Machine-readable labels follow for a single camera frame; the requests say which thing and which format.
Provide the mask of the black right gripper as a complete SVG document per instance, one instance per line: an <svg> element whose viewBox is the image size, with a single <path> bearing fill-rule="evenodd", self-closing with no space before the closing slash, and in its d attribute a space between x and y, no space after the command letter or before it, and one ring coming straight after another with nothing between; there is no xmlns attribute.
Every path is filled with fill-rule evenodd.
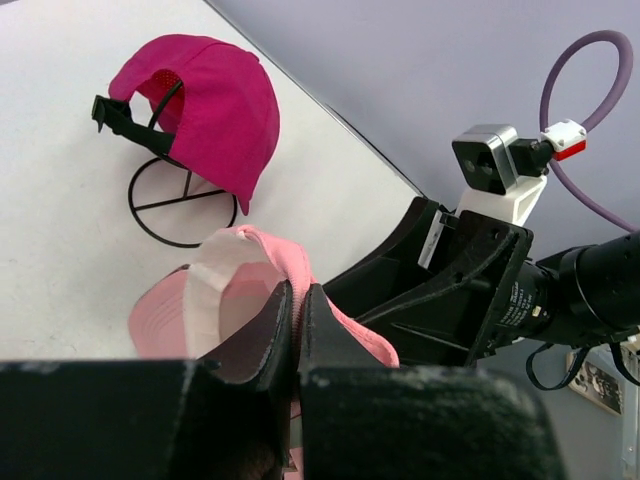
<svg viewBox="0 0 640 480"><path fill-rule="evenodd" d="M404 366L469 366L505 310L533 232L414 198L386 239L323 285L347 316L386 338Z"/></svg>

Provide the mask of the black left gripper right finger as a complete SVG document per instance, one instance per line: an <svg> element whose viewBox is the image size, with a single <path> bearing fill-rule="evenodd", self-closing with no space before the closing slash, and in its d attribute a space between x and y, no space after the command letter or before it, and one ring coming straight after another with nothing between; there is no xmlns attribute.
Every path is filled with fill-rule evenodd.
<svg viewBox="0 0 640 480"><path fill-rule="evenodd" d="M388 368L306 294L299 363L307 479L563 479L546 410L505 375Z"/></svg>

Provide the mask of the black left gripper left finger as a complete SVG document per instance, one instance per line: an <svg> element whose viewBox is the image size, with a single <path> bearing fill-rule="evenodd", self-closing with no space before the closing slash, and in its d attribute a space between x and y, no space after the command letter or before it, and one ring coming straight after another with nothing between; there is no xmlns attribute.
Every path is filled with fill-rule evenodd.
<svg viewBox="0 0 640 480"><path fill-rule="evenodd" d="M197 360L7 361L5 479L279 479L293 292Z"/></svg>

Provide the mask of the light pink baseball cap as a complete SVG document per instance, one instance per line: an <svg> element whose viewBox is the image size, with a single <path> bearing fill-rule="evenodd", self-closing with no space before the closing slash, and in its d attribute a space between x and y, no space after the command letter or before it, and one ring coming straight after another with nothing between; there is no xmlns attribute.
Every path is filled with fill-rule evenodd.
<svg viewBox="0 0 640 480"><path fill-rule="evenodd" d="M189 366L171 478L306 477L289 424L301 413L295 372L315 284L302 246L243 225L215 232L137 301L138 354Z"/></svg>

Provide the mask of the magenta baseball cap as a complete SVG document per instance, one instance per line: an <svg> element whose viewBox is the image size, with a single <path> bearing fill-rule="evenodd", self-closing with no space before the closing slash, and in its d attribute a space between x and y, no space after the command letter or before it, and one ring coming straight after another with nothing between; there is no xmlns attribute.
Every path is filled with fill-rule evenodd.
<svg viewBox="0 0 640 480"><path fill-rule="evenodd" d="M143 45L94 100L92 117L250 208L280 133L274 89L257 56L206 36Z"/></svg>

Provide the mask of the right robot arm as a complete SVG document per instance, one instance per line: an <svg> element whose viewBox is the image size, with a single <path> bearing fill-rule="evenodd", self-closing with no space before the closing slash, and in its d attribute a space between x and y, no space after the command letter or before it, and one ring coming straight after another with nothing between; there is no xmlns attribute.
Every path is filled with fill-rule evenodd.
<svg viewBox="0 0 640 480"><path fill-rule="evenodd" d="M623 343L639 331L639 236L629 233L532 262L530 230L413 199L391 234L328 281L328 298L386 338L400 362L468 367L519 339L574 355L608 346L626 372Z"/></svg>

